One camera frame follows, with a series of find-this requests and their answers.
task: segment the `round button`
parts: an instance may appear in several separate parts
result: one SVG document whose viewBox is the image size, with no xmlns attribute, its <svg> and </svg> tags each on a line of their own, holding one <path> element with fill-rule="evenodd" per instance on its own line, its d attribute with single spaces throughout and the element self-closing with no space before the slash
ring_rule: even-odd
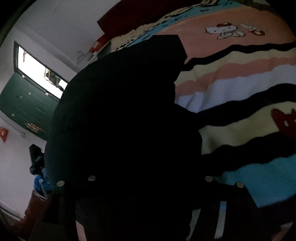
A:
<svg viewBox="0 0 296 241">
<path fill-rule="evenodd" d="M 89 178 L 88 178 L 88 180 L 89 180 L 90 182 L 94 181 L 95 179 L 96 179 L 96 176 L 89 176 Z"/>
<path fill-rule="evenodd" d="M 243 183 L 237 183 L 237 187 L 243 188 L 244 187 L 244 184 Z"/>
<path fill-rule="evenodd" d="M 58 181 L 57 182 L 57 186 L 58 187 L 62 187 L 63 185 L 65 185 L 65 182 L 64 181 Z"/>
<path fill-rule="evenodd" d="M 206 176 L 206 177 L 205 177 L 205 180 L 206 180 L 207 182 L 212 182 L 212 181 L 214 180 L 214 178 L 211 177 L 211 176 Z"/>
</svg>

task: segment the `bright window opening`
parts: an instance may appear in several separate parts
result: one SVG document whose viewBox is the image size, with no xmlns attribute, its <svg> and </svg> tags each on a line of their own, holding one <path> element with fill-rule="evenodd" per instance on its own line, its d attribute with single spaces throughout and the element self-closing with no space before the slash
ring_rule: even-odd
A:
<svg viewBox="0 0 296 241">
<path fill-rule="evenodd" d="M 18 47 L 18 66 L 25 75 L 46 89 L 57 98 L 61 98 L 67 82 L 58 77 L 53 71 L 43 66 L 20 46 Z"/>
</svg>

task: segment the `colorful bedding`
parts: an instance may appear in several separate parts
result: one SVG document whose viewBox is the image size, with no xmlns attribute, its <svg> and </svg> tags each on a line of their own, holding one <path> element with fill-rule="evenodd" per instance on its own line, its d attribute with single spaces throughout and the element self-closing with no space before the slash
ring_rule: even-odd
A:
<svg viewBox="0 0 296 241">
<path fill-rule="evenodd" d="M 274 219 L 281 224 L 293 221 L 296 37 L 288 25 L 237 2 L 203 1 L 112 40 L 112 48 L 154 34 L 178 35 L 187 53 L 175 103 L 200 116 L 209 175 L 244 183 L 263 212 L 280 212 Z"/>
</svg>

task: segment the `green door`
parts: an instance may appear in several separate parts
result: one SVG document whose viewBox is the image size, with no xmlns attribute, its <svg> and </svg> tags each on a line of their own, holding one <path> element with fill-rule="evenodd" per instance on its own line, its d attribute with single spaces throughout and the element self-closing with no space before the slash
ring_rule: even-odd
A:
<svg viewBox="0 0 296 241">
<path fill-rule="evenodd" d="M 14 122 L 48 140 L 58 100 L 14 73 L 0 94 L 0 110 Z"/>
</svg>

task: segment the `window frame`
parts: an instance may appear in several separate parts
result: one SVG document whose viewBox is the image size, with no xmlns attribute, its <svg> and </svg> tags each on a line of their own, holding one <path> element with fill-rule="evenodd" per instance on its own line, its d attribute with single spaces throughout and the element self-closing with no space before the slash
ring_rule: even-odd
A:
<svg viewBox="0 0 296 241">
<path fill-rule="evenodd" d="M 50 93 L 49 91 L 47 91 L 45 88 L 43 88 L 42 86 L 40 86 L 38 83 L 36 83 L 34 80 L 32 80 L 29 76 L 27 76 L 23 71 L 21 71 L 18 68 L 18 52 L 19 52 L 19 47 L 21 47 L 24 51 L 26 51 L 33 59 L 35 59 L 36 61 L 38 61 L 40 64 L 42 64 L 45 68 L 49 69 L 51 72 L 53 72 L 57 77 L 59 77 L 60 79 L 62 79 L 63 81 L 65 81 L 67 84 L 69 83 L 69 81 L 65 80 L 63 77 L 61 77 L 58 73 L 56 73 L 55 71 L 53 71 L 51 68 L 47 67 L 45 64 L 43 64 L 41 61 L 39 61 L 38 59 L 36 59 L 30 52 L 28 52 L 23 46 L 21 46 L 20 44 L 18 44 L 16 41 L 14 42 L 14 47 L 13 47 L 13 69 L 14 72 L 18 73 L 20 76 L 24 76 L 24 79 L 26 81 L 28 81 L 29 83 L 31 83 L 32 85 L 34 85 L 36 88 L 38 88 L 39 90 L 41 90 L 42 92 L 48 93 L 48 96 L 51 97 L 52 99 L 56 100 L 56 101 L 60 101 L 60 99 L 58 97 L 56 97 L 54 94 Z"/>
</svg>

